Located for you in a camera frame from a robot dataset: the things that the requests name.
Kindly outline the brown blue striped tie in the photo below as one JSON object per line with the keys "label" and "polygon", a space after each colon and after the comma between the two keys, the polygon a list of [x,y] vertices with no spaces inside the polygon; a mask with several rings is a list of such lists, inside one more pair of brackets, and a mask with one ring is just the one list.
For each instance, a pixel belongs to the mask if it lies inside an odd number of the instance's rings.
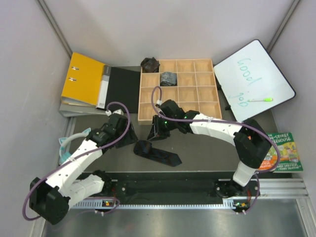
{"label": "brown blue striped tie", "polygon": [[182,161],[177,154],[153,148],[152,143],[145,140],[139,140],[135,144],[133,152],[137,156],[171,167],[176,167],[182,164]]}

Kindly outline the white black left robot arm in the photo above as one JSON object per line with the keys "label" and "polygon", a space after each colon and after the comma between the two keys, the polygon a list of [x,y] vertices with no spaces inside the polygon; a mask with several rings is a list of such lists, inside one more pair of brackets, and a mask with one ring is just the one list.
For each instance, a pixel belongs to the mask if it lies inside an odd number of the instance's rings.
{"label": "white black left robot arm", "polygon": [[25,203],[52,225],[58,224],[74,205],[85,198],[99,193],[108,195],[112,184],[101,171],[95,171],[87,178],[75,180],[107,150],[126,139],[131,130],[130,115],[116,110],[101,128],[86,136],[77,150],[56,170],[30,183],[30,192]]}

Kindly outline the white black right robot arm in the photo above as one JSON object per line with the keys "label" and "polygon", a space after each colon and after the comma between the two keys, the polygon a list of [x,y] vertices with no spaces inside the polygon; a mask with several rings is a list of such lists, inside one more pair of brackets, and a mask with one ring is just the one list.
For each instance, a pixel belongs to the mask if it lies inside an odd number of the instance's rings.
{"label": "white black right robot arm", "polygon": [[153,105],[156,115],[153,116],[149,140],[164,139],[172,130],[195,135],[204,135],[223,140],[236,148],[239,163],[230,183],[235,195],[243,195],[249,188],[249,181],[258,171],[272,140],[253,119],[244,122],[232,122],[204,115],[199,111],[184,112],[171,99],[158,100]]}

